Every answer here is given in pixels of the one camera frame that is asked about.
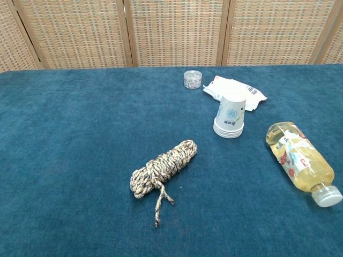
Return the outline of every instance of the rope end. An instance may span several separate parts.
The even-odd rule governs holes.
[[[159,225],[160,225],[160,219],[159,218],[156,218],[155,219],[155,228],[158,229]]]

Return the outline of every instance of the cup rim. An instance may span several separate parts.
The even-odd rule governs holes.
[[[217,128],[215,125],[213,126],[213,129],[216,130],[218,133],[222,134],[222,135],[227,135],[227,136],[235,136],[240,134],[243,130],[239,130],[235,133],[227,133],[227,132],[223,132],[221,131],[219,128]]]
[[[242,129],[244,128],[244,122],[243,122],[242,126],[241,126],[239,129],[237,129],[237,130],[225,130],[225,129],[221,128],[220,126],[218,126],[216,118],[217,118],[217,117],[214,118],[214,124],[215,124],[215,126],[216,126],[217,128],[219,128],[219,129],[222,130],[223,132],[235,133],[235,132],[237,132],[237,131],[239,131],[239,130],[242,130]]]
[[[213,131],[214,131],[218,136],[220,136],[220,137],[222,137],[222,138],[228,138],[228,139],[238,138],[238,137],[242,134],[242,132],[243,132],[243,130],[241,130],[241,131],[239,131],[237,134],[234,134],[234,135],[225,135],[225,134],[220,133],[220,132],[215,128],[215,126],[213,126]]]

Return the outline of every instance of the coiled rope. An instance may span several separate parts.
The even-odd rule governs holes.
[[[159,214],[163,197],[173,205],[174,200],[167,194],[164,182],[185,167],[197,153],[197,145],[192,140],[182,141],[165,154],[150,160],[145,167],[135,170],[130,179],[130,188],[136,198],[142,198],[152,189],[160,189],[161,193],[155,207],[155,228],[160,224]]]

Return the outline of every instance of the bottle label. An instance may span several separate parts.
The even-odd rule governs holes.
[[[297,139],[296,143],[291,142],[291,139]],[[284,146],[284,154],[278,158],[278,161],[293,181],[294,178],[303,170],[311,167],[310,161],[301,151],[292,151],[294,148],[305,147],[314,149],[303,134],[297,135],[289,131],[285,131],[285,135],[280,138],[277,149]]]

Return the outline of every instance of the small tin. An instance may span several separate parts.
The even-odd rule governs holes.
[[[183,85],[189,89],[196,89],[202,85],[202,73],[199,71],[186,71],[183,77]]]

